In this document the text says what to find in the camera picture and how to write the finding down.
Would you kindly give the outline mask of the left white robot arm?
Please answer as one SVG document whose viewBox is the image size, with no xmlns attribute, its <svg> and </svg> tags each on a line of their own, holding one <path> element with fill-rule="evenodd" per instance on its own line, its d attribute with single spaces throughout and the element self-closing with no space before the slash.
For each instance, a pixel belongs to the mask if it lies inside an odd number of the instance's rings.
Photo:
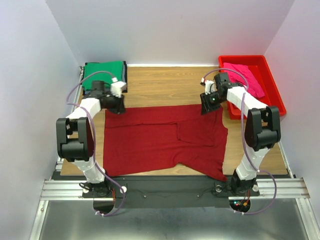
<svg viewBox="0 0 320 240">
<path fill-rule="evenodd" d="M 84 94 L 80 104 L 65 118 L 56 121 L 57 153 L 60 158 L 77 166 L 86 181 L 80 183 L 83 194 L 88 197 L 108 197 L 112 191 L 107 173 L 97 163 L 96 134 L 93 118 L 106 109 L 114 114 L 124 113 L 123 91 L 127 84 L 116 78 L 110 86 L 94 80 L 91 89 Z"/>
</svg>

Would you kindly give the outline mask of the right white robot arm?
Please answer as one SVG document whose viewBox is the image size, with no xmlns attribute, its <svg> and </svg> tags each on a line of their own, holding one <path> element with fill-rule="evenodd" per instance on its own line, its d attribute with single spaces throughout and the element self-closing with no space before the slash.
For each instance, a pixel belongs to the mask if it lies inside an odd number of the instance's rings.
<svg viewBox="0 0 320 240">
<path fill-rule="evenodd" d="M 217 110 L 221 103 L 229 102 L 240 110 L 243 158 L 234 170 L 230 188 L 234 194 L 258 191 L 257 174 L 271 148 L 281 139 L 280 111 L 268 106 L 249 93 L 249 82 L 231 82 L 230 70 L 220 69 L 213 80 L 202 78 L 204 93 L 200 95 L 201 113 Z"/>
</svg>

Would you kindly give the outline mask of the dark red t shirt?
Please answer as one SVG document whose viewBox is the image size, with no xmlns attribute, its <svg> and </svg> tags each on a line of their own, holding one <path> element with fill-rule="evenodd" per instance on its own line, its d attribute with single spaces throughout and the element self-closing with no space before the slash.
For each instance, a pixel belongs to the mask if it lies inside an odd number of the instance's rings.
<svg viewBox="0 0 320 240">
<path fill-rule="evenodd" d="M 184 165 L 226 181 L 228 129 L 223 109 L 201 113 L 199 104 L 133 107 L 105 112 L 103 168 L 112 176 Z"/>
</svg>

